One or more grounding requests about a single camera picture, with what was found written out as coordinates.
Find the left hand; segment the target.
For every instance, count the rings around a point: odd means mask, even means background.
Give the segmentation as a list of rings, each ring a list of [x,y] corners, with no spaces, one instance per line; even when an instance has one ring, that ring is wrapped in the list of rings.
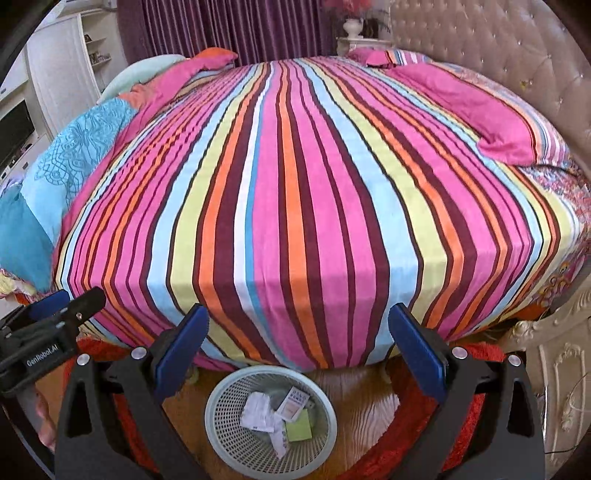
[[[56,425],[50,416],[48,402],[40,391],[36,390],[35,395],[35,411],[41,421],[38,430],[39,441],[51,452],[55,452]]]

